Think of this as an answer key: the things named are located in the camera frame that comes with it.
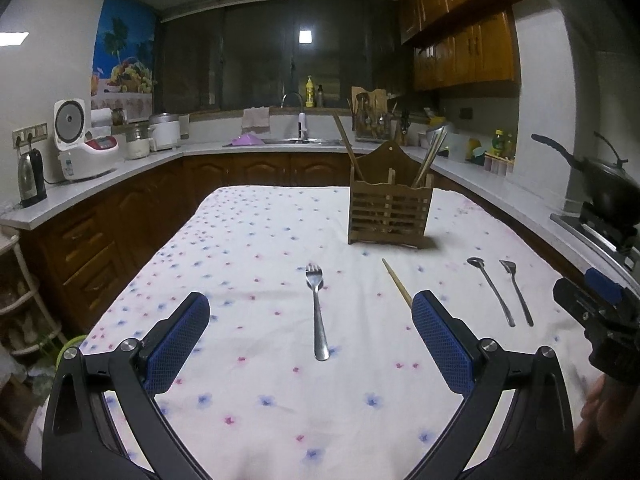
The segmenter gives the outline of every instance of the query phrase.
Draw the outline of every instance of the poster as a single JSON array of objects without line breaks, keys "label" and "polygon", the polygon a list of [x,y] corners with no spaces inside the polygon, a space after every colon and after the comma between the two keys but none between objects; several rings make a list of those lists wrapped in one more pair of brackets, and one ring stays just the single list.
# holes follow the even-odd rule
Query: poster
[{"label": "poster", "polygon": [[133,0],[104,0],[95,37],[91,108],[122,108],[127,119],[152,111],[156,16]]}]

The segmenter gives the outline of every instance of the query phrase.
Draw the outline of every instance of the spoon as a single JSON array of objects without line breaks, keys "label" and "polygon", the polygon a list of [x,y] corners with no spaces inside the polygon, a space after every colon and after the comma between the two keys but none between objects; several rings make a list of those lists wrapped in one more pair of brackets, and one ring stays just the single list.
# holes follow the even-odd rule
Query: spoon
[{"label": "spoon", "polygon": [[516,323],[513,320],[513,316],[511,315],[511,312],[509,312],[509,307],[506,305],[506,303],[504,303],[504,300],[502,299],[502,297],[498,293],[498,289],[495,288],[494,282],[491,281],[491,278],[489,278],[489,275],[486,273],[486,270],[484,270],[484,260],[482,258],[467,258],[466,262],[469,265],[472,265],[472,266],[477,267],[478,269],[482,270],[482,273],[484,274],[484,277],[486,278],[487,282],[489,283],[489,286],[491,287],[491,290],[497,296],[498,301],[500,301],[500,305],[502,306],[502,310],[504,312],[505,317],[507,318],[507,322],[509,323],[509,326],[516,326]]},{"label": "spoon", "polygon": [[500,263],[511,275],[511,283],[513,283],[514,288],[516,289],[516,294],[518,295],[518,299],[520,300],[520,304],[522,305],[522,309],[524,311],[524,317],[527,319],[527,323],[529,326],[533,326],[533,318],[531,317],[531,313],[529,312],[529,307],[527,306],[527,302],[524,301],[522,297],[522,293],[518,288],[518,284],[516,283],[516,264],[514,262],[509,262],[507,260],[500,260]]}]

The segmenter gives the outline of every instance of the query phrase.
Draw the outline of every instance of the gas stove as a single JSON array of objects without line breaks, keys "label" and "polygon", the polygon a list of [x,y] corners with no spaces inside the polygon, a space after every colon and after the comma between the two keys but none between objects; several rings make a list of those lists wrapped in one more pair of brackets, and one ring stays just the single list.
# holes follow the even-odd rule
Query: gas stove
[{"label": "gas stove", "polygon": [[640,237],[633,226],[615,226],[585,202],[580,216],[552,214],[551,219],[598,253],[640,295]]}]

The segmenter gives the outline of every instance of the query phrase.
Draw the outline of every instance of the wooden basket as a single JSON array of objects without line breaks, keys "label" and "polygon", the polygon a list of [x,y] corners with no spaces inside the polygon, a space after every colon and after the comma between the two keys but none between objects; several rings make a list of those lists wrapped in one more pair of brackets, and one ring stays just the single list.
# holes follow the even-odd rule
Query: wooden basket
[{"label": "wooden basket", "polygon": [[426,247],[424,229],[433,194],[433,175],[426,176],[422,187],[412,189],[411,182],[420,164],[392,140],[359,157],[358,165],[366,182],[356,180],[351,168],[348,243]]}]

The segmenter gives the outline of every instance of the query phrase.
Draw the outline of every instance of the range hood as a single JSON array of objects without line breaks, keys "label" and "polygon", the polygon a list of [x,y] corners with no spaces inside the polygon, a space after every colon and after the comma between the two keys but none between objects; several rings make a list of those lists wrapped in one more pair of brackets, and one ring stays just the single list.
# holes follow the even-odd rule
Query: range hood
[{"label": "range hood", "polygon": [[632,51],[620,22],[605,0],[549,0],[591,49],[628,54]]}]

